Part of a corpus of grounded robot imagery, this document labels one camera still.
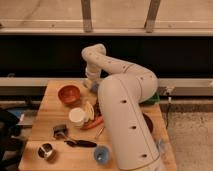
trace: bowl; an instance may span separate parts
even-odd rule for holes
[[[80,98],[80,90],[74,85],[62,87],[58,92],[58,98],[65,105],[71,105]]]

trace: chair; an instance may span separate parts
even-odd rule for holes
[[[19,163],[21,155],[15,155],[9,159],[3,159],[6,151],[19,151],[22,148],[22,141],[13,138],[14,133],[17,134],[16,124],[19,118],[10,112],[0,108],[0,170],[6,170],[6,167]]]

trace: wooden table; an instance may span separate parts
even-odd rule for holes
[[[75,106],[63,105],[57,96],[57,92],[65,85],[76,85],[80,88],[81,99]],[[75,128],[68,119],[68,112],[73,107],[83,107],[89,100],[92,104],[96,102],[96,95],[90,93],[84,88],[80,81],[50,81],[44,98],[41,102],[38,115],[33,124],[32,132],[24,150],[19,170],[20,171],[117,171],[115,157],[108,139],[107,131],[101,134],[99,139],[94,139],[96,133],[103,124],[90,130],[80,130]],[[169,138],[162,119],[158,104],[142,106],[142,111],[146,113],[153,121],[154,139],[162,138],[166,145],[166,153],[163,155],[163,161],[168,171],[176,171],[175,158],[169,142]],[[94,148],[72,148],[63,141],[53,138],[52,128],[58,124],[66,124],[69,130],[69,136],[76,139],[85,139],[97,142],[98,145],[105,145],[110,149],[111,160],[107,165],[98,165],[93,159]],[[54,161],[47,162],[37,154],[38,148],[43,143],[52,144],[56,150]]]

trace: floor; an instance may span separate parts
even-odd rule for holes
[[[213,168],[213,100],[167,100],[160,102],[168,122],[168,134],[176,158],[178,171],[212,171]],[[20,136],[27,140],[36,110],[26,110]],[[9,171],[16,171],[17,166]]]

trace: black wall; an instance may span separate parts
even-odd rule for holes
[[[0,76],[84,77],[81,50],[96,43],[159,78],[213,77],[213,37],[8,35],[0,36]]]

